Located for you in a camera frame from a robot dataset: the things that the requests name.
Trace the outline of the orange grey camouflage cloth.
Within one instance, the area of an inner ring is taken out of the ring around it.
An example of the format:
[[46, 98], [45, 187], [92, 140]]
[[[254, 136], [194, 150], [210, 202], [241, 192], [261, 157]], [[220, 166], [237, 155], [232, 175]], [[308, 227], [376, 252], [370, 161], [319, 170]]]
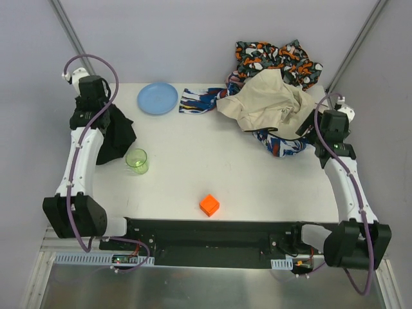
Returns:
[[283, 81], [307, 90], [319, 81], [323, 65], [310, 60], [298, 40], [282, 47], [268, 42], [236, 43], [236, 75], [241, 82], [263, 70], [279, 70]]

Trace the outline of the beige cloth with black trim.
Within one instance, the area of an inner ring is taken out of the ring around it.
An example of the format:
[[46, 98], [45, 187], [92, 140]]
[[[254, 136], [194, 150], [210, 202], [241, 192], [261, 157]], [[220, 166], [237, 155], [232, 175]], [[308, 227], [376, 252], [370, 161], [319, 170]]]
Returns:
[[216, 107], [244, 132], [266, 129], [294, 140], [300, 137], [296, 131], [314, 110], [315, 100], [301, 88], [284, 83], [279, 69], [264, 69], [239, 93], [218, 99]]

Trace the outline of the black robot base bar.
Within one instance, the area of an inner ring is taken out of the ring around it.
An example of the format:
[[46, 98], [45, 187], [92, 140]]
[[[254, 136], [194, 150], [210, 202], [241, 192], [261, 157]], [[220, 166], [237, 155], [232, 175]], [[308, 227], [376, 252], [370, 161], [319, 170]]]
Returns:
[[156, 266], [268, 269], [274, 259], [313, 256], [320, 251], [301, 241], [301, 223], [127, 219], [121, 241], [101, 241], [101, 250], [127, 252], [131, 241], [148, 246]]

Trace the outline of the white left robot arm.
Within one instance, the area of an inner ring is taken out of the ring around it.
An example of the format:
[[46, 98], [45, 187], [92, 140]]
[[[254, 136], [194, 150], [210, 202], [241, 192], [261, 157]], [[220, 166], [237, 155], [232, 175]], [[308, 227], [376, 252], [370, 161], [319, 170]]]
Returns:
[[71, 144], [62, 181], [42, 209], [58, 238], [121, 237], [127, 220], [109, 216], [93, 197], [98, 165], [123, 158], [136, 140], [133, 121], [111, 103], [108, 82], [78, 68], [63, 74], [77, 92], [70, 118]]

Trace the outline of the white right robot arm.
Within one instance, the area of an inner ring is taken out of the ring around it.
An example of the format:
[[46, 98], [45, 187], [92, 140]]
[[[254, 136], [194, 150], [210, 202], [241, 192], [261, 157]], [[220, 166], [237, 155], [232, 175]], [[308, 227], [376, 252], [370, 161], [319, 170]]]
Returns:
[[367, 270], [379, 267], [392, 233], [373, 213], [360, 184], [355, 151], [344, 143], [354, 116], [346, 105], [312, 116], [318, 127], [311, 131], [310, 143], [332, 186], [339, 224], [327, 229], [304, 223], [299, 230], [301, 242], [321, 251], [329, 267]]

